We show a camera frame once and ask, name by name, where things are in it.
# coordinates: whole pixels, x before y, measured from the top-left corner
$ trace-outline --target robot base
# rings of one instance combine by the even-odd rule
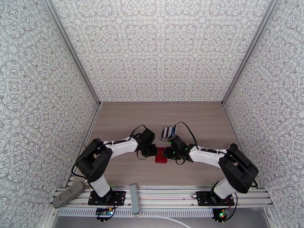
[[[227,196],[225,199],[221,199],[217,196],[216,200],[214,194],[210,191],[197,191],[195,192],[196,199],[199,206],[234,206],[234,201],[232,195]]]
[[[88,205],[90,206],[123,206],[125,203],[126,191],[110,190],[104,197],[99,197],[93,190],[90,194]]]

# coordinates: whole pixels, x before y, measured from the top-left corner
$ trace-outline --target black mounting plate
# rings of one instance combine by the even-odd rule
[[[198,202],[198,206],[225,206],[225,207],[229,207],[229,202],[230,202],[230,206],[234,206],[234,200],[233,200],[232,195],[228,195],[226,197],[226,199],[229,202],[227,202],[226,199],[221,199],[216,204],[211,199],[210,191],[197,191],[197,192],[195,192],[195,194],[196,194],[196,199],[197,199],[197,202]]]
[[[90,206],[123,206],[125,203],[126,191],[112,191],[110,200],[106,200],[106,196],[99,197],[98,194],[93,190],[90,194],[88,205]]]

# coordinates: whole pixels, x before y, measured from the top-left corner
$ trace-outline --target red object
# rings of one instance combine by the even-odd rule
[[[167,163],[167,158],[163,157],[164,147],[157,147],[157,155],[155,156],[155,163]]]

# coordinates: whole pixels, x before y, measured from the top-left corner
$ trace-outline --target patterned wall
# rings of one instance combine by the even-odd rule
[[[284,227],[304,227],[304,0],[282,0],[225,104]]]
[[[269,0],[53,0],[102,101],[219,101]]]
[[[41,227],[97,104],[41,0],[0,11],[0,227]]]

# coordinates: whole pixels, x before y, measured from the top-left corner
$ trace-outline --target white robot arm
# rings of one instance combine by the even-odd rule
[[[220,168],[225,178],[217,182],[211,190],[213,200],[225,199],[234,192],[247,193],[258,174],[256,166],[231,144],[228,149],[209,149],[196,144],[186,145],[177,135],[169,138],[171,147],[166,148],[164,157],[173,160],[202,162]]]
[[[101,141],[98,138],[94,139],[77,158],[72,170],[77,166],[99,197],[104,197],[111,190],[103,175],[110,159],[129,152],[137,152],[138,154],[139,151],[144,157],[157,155],[156,145],[152,144],[155,134],[148,128],[143,133],[136,135],[133,134],[134,131],[129,137],[122,140]]]

